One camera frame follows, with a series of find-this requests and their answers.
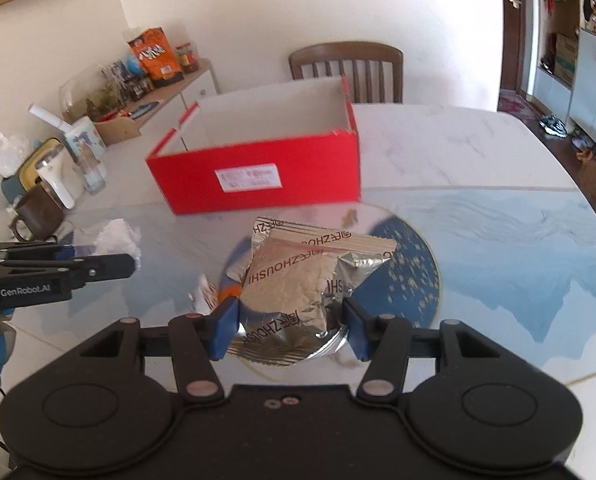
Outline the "white tissue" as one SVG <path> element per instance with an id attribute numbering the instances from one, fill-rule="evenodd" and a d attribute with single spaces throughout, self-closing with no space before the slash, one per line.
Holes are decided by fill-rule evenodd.
<path id="1" fill-rule="evenodd" d="M 124 219 L 113 219 L 106 223 L 92 242 L 94 256 L 127 254 L 135 261 L 141 258 L 139 247 L 141 234 Z"/>

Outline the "silver foil snack bag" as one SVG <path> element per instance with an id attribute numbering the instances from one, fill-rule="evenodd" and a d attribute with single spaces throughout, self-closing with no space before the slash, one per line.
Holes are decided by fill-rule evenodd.
<path id="1" fill-rule="evenodd" d="M 335 352 L 347 336 L 336 308 L 395 248 L 389 238 L 256 218 L 229 352 L 268 366 Z"/>

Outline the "red cardboard box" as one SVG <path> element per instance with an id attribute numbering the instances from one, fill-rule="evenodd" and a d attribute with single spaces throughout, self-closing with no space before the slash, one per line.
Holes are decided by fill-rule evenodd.
<path id="1" fill-rule="evenodd" d="M 204 98 L 146 156 L 174 214 L 356 202 L 348 82 L 325 77 Z"/>

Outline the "brown mug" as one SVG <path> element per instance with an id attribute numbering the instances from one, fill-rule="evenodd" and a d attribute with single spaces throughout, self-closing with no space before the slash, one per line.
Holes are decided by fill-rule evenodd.
<path id="1" fill-rule="evenodd" d="M 40 242 L 53 236 L 66 215 L 43 185 L 30 188 L 14 207 L 9 229 L 19 242 Z"/>

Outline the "clear glass bottle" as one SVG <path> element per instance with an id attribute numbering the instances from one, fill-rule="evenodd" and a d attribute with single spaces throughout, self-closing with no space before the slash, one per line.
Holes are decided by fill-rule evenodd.
<path id="1" fill-rule="evenodd" d="M 89 194 L 97 194 L 106 186 L 102 165 L 94 154 L 82 152 L 78 158 L 78 166 L 80 166 L 84 185 Z"/>

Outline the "yellow tissue box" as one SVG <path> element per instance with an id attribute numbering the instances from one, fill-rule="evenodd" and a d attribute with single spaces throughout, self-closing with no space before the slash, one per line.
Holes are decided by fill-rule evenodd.
<path id="1" fill-rule="evenodd" d="M 40 176 L 35 169 L 35 165 L 60 144 L 61 142 L 56 138 L 49 138 L 43 143 L 38 144 L 37 148 L 22 162 L 22 165 L 15 174 L 2 179 L 0 189 L 8 203 L 12 204 L 17 197 L 28 192 L 30 188 L 40 182 Z"/>

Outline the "white thermos cup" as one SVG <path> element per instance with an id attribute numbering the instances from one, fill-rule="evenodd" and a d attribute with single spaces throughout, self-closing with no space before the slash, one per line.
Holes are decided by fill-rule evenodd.
<path id="1" fill-rule="evenodd" d="M 64 208 L 75 208 L 85 188 L 74 160 L 62 144 L 54 146 L 41 157 L 35 164 L 35 170 Z"/>

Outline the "cartoon printed cup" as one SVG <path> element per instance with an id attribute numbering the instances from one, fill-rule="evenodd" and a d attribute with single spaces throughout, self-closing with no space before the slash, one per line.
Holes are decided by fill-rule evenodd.
<path id="1" fill-rule="evenodd" d="M 66 147 L 78 162 L 91 157 L 101 162 L 107 152 L 107 146 L 95 124 L 86 116 L 64 130 L 63 137 Z"/>

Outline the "glass terrarium bowl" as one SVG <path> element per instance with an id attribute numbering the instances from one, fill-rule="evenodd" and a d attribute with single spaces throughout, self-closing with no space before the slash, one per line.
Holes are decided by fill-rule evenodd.
<path id="1" fill-rule="evenodd" d="M 107 68 L 94 64 L 82 70 L 58 90 L 61 114 L 73 124 L 86 116 L 93 122 L 118 113 L 126 99 Z"/>

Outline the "white side cabinet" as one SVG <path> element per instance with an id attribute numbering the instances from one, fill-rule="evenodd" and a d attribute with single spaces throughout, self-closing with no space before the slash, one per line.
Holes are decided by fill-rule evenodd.
<path id="1" fill-rule="evenodd" d="M 152 110 L 138 118 L 118 115 L 105 122 L 96 122 L 98 133 L 107 145 L 118 144 L 138 136 L 159 136 L 179 125 L 181 117 L 191 105 L 208 96 L 216 96 L 212 65 L 207 58 L 200 58 L 199 70 L 184 76 L 182 81 L 157 89 L 130 104 L 128 110 L 156 103 Z"/>

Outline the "orange snack bag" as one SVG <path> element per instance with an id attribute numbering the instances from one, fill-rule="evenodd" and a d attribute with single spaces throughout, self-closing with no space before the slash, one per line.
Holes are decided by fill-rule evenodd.
<path id="1" fill-rule="evenodd" d="M 177 55 L 161 27 L 141 30 L 127 44 L 156 88 L 184 79 Z"/>

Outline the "red lid jar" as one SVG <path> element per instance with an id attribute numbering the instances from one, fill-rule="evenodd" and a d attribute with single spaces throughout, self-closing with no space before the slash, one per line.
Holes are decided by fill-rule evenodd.
<path id="1" fill-rule="evenodd" d="M 199 70 L 197 58 L 194 55 L 193 48 L 190 42 L 186 44 L 179 44 L 175 47 L 177 56 L 179 57 L 179 64 L 185 74 L 192 74 Z"/>

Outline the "brown wooden chair far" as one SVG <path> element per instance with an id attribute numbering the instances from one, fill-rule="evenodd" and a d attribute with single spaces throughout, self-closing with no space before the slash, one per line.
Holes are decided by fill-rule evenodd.
<path id="1" fill-rule="evenodd" d="M 293 80 L 340 76 L 359 104 L 402 104 L 404 54 L 371 41 L 336 41 L 296 50 L 288 57 Z"/>

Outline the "sneakers on floor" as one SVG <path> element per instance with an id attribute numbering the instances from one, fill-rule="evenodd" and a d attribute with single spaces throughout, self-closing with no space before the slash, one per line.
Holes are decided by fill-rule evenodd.
<path id="1" fill-rule="evenodd" d="M 566 139 L 568 132 L 565 123 L 555 114 L 544 115 L 539 120 L 539 125 L 548 136 Z"/>

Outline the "white blue wall cabinet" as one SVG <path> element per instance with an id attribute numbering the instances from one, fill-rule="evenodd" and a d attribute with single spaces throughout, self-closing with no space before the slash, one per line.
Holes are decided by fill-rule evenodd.
<path id="1" fill-rule="evenodd" d="M 532 97 L 596 144 L 596 0 L 532 0 L 538 66 Z"/>

